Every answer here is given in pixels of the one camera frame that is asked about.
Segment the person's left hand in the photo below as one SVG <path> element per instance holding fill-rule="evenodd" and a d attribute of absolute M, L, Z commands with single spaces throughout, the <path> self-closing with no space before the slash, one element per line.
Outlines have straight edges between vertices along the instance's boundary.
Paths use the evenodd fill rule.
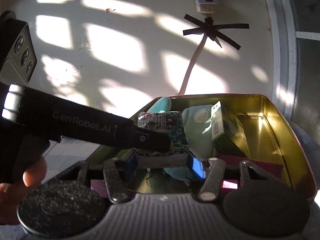
<path fill-rule="evenodd" d="M 29 166 L 22 180 L 14 183 L 1 183 L 1 225 L 17 225 L 17 206 L 19 202 L 41 185 L 47 174 L 44 157 Z"/>

